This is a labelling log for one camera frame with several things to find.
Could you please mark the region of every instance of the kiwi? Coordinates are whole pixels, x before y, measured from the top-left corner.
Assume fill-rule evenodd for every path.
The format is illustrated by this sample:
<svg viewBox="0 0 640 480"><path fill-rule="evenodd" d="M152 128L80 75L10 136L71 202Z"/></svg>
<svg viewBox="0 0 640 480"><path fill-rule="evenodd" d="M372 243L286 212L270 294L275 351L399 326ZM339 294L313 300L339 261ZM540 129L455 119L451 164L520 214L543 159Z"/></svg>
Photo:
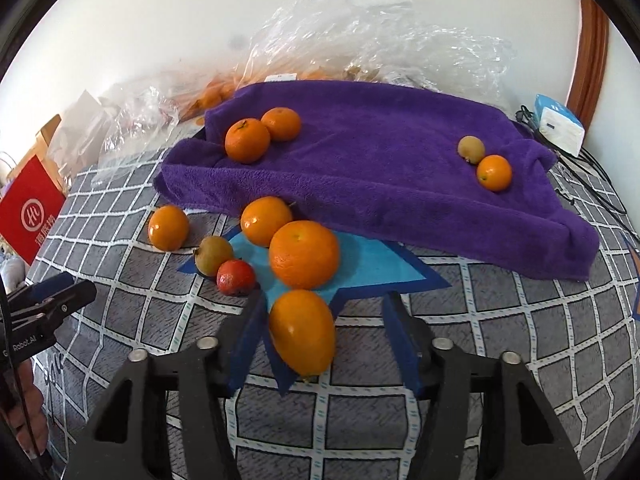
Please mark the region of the kiwi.
<svg viewBox="0 0 640 480"><path fill-rule="evenodd" d="M484 158L485 150L482 140L473 136L466 136L458 143L458 155L469 164L478 164Z"/></svg>
<svg viewBox="0 0 640 480"><path fill-rule="evenodd" d="M234 257L234 248L221 236L206 236L193 252L196 267L204 276L214 278L220 265Z"/></svg>

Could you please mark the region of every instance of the red bag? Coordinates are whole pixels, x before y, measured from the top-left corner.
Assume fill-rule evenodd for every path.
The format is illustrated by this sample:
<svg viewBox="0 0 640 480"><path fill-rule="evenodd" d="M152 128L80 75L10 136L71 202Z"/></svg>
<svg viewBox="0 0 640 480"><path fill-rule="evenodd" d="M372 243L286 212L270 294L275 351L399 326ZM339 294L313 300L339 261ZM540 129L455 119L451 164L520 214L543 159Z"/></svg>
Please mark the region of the red bag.
<svg viewBox="0 0 640 480"><path fill-rule="evenodd" d="M31 265L60 214L65 196L37 156L25 164L0 200L0 234Z"/></svg>

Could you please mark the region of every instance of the transparent plastic bag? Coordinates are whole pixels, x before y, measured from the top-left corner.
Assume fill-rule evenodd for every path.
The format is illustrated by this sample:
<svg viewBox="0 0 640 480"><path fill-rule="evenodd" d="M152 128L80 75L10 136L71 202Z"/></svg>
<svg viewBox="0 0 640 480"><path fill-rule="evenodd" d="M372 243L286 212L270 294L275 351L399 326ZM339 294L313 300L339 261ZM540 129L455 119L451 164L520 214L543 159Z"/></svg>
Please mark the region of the transparent plastic bag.
<svg viewBox="0 0 640 480"><path fill-rule="evenodd" d="M67 190L80 171L98 162L102 143L112 127L111 116L87 91L62 114L47 158L58 165Z"/></svg>
<svg viewBox="0 0 640 480"><path fill-rule="evenodd" d="M506 110L500 78L513 56L505 40L420 22L409 0L375 7L298 0L254 36L239 86L295 73L414 86Z"/></svg>
<svg viewBox="0 0 640 480"><path fill-rule="evenodd" d="M212 73L165 71L107 90L100 102L113 118L113 126L103 137L92 186L128 175L158 150L193 135L193 130L176 126L229 99L236 86L232 72L213 78Z"/></svg>

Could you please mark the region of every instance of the red fruit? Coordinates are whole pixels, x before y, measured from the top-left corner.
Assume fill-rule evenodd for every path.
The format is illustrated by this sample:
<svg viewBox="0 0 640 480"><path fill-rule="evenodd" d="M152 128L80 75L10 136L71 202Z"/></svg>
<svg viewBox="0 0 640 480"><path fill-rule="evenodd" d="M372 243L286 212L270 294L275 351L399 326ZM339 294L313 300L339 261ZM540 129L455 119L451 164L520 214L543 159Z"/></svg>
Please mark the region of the red fruit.
<svg viewBox="0 0 640 480"><path fill-rule="evenodd" d="M247 296L255 288L255 271L247 262L229 260L220 265L216 282L226 296Z"/></svg>

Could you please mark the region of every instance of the brown wooden trim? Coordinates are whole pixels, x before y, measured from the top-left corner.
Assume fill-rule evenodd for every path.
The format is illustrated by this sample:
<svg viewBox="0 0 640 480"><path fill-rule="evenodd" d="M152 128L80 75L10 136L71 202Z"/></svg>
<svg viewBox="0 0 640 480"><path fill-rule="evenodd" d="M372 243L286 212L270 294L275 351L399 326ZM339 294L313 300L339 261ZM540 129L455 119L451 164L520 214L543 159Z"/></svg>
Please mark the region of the brown wooden trim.
<svg viewBox="0 0 640 480"><path fill-rule="evenodd" d="M596 111L609 49L609 17L593 0L580 0L582 30L567 107L589 129Z"/></svg>

